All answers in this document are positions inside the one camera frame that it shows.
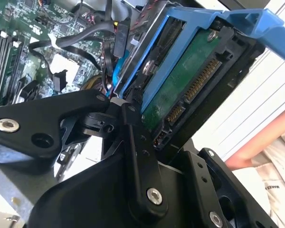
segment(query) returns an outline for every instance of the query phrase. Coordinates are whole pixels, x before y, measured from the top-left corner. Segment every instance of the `silver screw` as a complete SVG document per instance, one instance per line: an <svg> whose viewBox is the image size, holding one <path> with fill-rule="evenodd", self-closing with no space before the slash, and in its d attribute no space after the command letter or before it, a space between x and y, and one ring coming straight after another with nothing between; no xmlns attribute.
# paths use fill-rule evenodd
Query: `silver screw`
<svg viewBox="0 0 285 228"><path fill-rule="evenodd" d="M20 125L17 121L12 119L1 119L0 120L0 131L13 133L19 130Z"/></svg>
<svg viewBox="0 0 285 228"><path fill-rule="evenodd" d="M209 33L208 37L207 37L207 41L211 42L213 41L215 38L217 37L217 31L212 31Z"/></svg>
<svg viewBox="0 0 285 228"><path fill-rule="evenodd" d="M217 215L217 213L215 213L214 211L211 211L209 213L209 217L211 219L211 221L213 222L213 224L218 227L218 228L222 228L223 227L223 221L221 220L221 218Z"/></svg>
<svg viewBox="0 0 285 228"><path fill-rule="evenodd" d="M149 60L149 61L146 63L146 65L144 66L144 68L143 68L143 70L142 70L142 73L143 73L144 75L147 73L150 64L151 64L151 61Z"/></svg>
<svg viewBox="0 0 285 228"><path fill-rule="evenodd" d="M155 205L160 205L162 203L162 195L157 189L154 188L148 189L147 197Z"/></svg>
<svg viewBox="0 0 285 228"><path fill-rule="evenodd" d="M133 106L129 106L129 109L133 112L135 112L135 110L136 110Z"/></svg>
<svg viewBox="0 0 285 228"><path fill-rule="evenodd" d="M96 98L99 99L99 100L101 100L101 101L105 101L105 99L104 99L103 96L97 95Z"/></svg>
<svg viewBox="0 0 285 228"><path fill-rule="evenodd" d="M211 157L214 157L214 153L212 151L208 150L208 152L209 152Z"/></svg>

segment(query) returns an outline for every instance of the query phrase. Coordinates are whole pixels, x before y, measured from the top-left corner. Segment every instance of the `bolt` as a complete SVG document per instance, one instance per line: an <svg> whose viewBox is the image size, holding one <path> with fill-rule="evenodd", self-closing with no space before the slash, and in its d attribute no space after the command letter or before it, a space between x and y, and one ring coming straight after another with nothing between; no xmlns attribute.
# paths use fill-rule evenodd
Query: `bolt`
<svg viewBox="0 0 285 228"><path fill-rule="evenodd" d="M149 66L151 64L151 61L149 60L146 65L144 66L143 70L142 70L142 73L145 75L149 69Z"/></svg>
<svg viewBox="0 0 285 228"><path fill-rule="evenodd" d="M162 203L162 195L157 189L154 188L148 189L147 197L155 205L160 205Z"/></svg>
<svg viewBox="0 0 285 228"><path fill-rule="evenodd" d="M217 37L217 31L212 31L209 33L208 37L207 37L207 41L211 42L213 41L215 38Z"/></svg>
<svg viewBox="0 0 285 228"><path fill-rule="evenodd" d="M208 150L208 153L210 154L211 157L214 157L214 153L211 150Z"/></svg>
<svg viewBox="0 0 285 228"><path fill-rule="evenodd" d="M105 101L105 99L104 99L103 96L97 95L96 98L99 99L99 100L101 100L101 101Z"/></svg>
<svg viewBox="0 0 285 228"><path fill-rule="evenodd" d="M136 109L135 109L133 106L129 106L129 109L130 109L131 111L133 111L133 112L136 111Z"/></svg>
<svg viewBox="0 0 285 228"><path fill-rule="evenodd" d="M12 119L1 119L0 120L0 131L13 133L19 130L20 125L17 121Z"/></svg>
<svg viewBox="0 0 285 228"><path fill-rule="evenodd" d="M143 150L142 153L143 153L144 155L146 155L147 157L150 156L150 153L149 153L147 150Z"/></svg>
<svg viewBox="0 0 285 228"><path fill-rule="evenodd" d="M112 125L107 125L104 127L104 131L107 132L107 133L110 133L114 130L114 127Z"/></svg>
<svg viewBox="0 0 285 228"><path fill-rule="evenodd" d="M217 213L215 213L214 211L211 211L209 213L209 217L211 219L211 221L213 222L213 224L218 227L218 228L222 228L223 227L223 221L221 220L221 218L217 215Z"/></svg>

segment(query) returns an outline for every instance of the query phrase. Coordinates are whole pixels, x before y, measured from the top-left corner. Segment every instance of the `white cloth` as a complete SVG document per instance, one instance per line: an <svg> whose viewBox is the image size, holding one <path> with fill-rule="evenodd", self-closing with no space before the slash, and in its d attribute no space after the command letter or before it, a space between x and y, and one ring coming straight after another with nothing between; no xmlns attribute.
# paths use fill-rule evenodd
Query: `white cloth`
<svg viewBox="0 0 285 228"><path fill-rule="evenodd" d="M255 167L233 171L279 228L285 228L285 134L253 158Z"/></svg>

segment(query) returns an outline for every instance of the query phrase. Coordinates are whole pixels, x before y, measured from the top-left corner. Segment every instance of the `motherboard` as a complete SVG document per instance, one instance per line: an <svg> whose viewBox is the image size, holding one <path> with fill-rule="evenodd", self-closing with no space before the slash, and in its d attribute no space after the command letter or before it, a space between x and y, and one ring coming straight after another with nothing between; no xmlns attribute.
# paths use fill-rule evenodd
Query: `motherboard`
<svg viewBox="0 0 285 228"><path fill-rule="evenodd" d="M72 19L68 10L54 3L47 6L47 13L61 22ZM99 69L80 55L55 47L39 48L53 73L67 70L66 87L56 91L45 63L28 49L30 43L47 40L50 35L70 36L89 26L90 22L82 16L68 24L53 23L42 10L40 0L0 0L0 106L23 102L19 98L21 92L30 96L33 91L34 99L38 99L77 91L89 78L98 75ZM74 47L88 52L102 65L101 42L83 41Z"/></svg>

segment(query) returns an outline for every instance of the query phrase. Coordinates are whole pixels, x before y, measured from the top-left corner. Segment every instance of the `connector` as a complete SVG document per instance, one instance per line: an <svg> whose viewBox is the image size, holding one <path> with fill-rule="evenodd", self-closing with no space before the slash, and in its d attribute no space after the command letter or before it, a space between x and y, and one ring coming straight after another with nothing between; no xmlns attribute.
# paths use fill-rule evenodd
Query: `connector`
<svg viewBox="0 0 285 228"><path fill-rule="evenodd" d="M53 75L54 90L61 92L67 85L67 70L63 70Z"/></svg>

